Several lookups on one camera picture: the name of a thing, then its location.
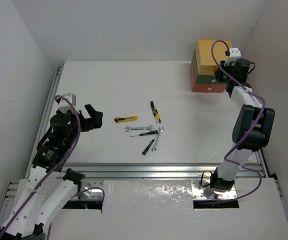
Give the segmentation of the green drawer box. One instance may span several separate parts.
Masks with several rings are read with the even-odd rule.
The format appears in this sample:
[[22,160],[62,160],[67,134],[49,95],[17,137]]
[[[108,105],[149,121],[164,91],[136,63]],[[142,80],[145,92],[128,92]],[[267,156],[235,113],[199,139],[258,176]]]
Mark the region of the green drawer box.
[[201,75],[197,66],[196,52],[193,52],[192,56],[192,81],[194,84],[215,84],[215,85],[226,85],[226,82],[219,82],[216,80],[214,75]]

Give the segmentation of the red drawer box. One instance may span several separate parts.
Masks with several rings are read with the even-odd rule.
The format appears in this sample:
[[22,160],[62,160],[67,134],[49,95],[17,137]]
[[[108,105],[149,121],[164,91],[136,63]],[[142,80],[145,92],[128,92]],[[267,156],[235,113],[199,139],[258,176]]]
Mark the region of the red drawer box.
[[190,63],[189,73],[190,73],[190,83],[191,83],[192,92],[196,92],[196,93],[222,93],[226,89],[226,85],[193,83],[193,66],[192,66],[192,63]]

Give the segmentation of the black green screwdriver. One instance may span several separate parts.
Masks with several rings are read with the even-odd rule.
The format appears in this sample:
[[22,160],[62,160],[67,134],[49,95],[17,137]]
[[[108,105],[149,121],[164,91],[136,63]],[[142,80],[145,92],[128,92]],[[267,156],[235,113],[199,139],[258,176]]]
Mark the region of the black green screwdriver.
[[150,101],[150,107],[151,107],[151,110],[152,110],[153,117],[155,119],[155,123],[158,124],[157,114],[156,114],[155,105],[154,105],[153,101]]
[[132,135],[131,137],[144,137],[144,136],[150,136],[150,135],[157,135],[158,133],[159,133],[158,130],[152,130],[149,132],[140,133],[138,135]]
[[148,151],[155,145],[155,143],[156,143],[156,138],[157,137],[155,137],[154,139],[152,139],[150,142],[149,142],[149,144],[145,147],[145,149],[142,151],[142,155],[143,156],[145,156],[147,153],[148,153]]

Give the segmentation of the small yellow utility knife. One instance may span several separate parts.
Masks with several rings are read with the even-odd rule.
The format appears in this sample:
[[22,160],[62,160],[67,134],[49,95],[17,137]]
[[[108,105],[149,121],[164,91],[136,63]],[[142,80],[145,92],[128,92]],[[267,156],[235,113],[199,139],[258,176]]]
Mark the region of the small yellow utility knife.
[[156,107],[154,108],[154,111],[155,111],[155,115],[156,115],[157,122],[158,122],[158,123],[161,123],[162,120],[161,120],[160,114],[159,114],[159,112],[158,112],[158,109],[157,109]]

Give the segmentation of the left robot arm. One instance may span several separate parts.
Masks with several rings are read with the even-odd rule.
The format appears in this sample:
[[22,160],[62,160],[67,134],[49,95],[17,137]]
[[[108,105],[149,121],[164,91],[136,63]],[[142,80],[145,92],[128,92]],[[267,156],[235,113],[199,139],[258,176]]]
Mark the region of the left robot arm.
[[101,128],[103,113],[86,104],[89,118],[69,106],[59,108],[37,146],[24,189],[17,192],[17,203],[0,227],[0,240],[45,240],[52,221],[65,204],[80,192],[85,175],[69,168],[50,189],[82,132]]

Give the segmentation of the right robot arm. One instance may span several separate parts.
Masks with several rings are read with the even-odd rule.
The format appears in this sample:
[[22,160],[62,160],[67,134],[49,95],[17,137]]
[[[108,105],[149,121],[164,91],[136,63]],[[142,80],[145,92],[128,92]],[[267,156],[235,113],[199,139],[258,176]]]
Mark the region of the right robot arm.
[[247,83],[248,75],[255,66],[255,63],[244,58],[231,62],[222,60],[214,73],[218,82],[226,83],[226,92],[238,106],[239,114],[232,131],[232,148],[210,175],[209,182],[200,181],[203,188],[229,192],[247,159],[269,143],[275,110],[267,108],[265,100],[253,93],[251,85]]

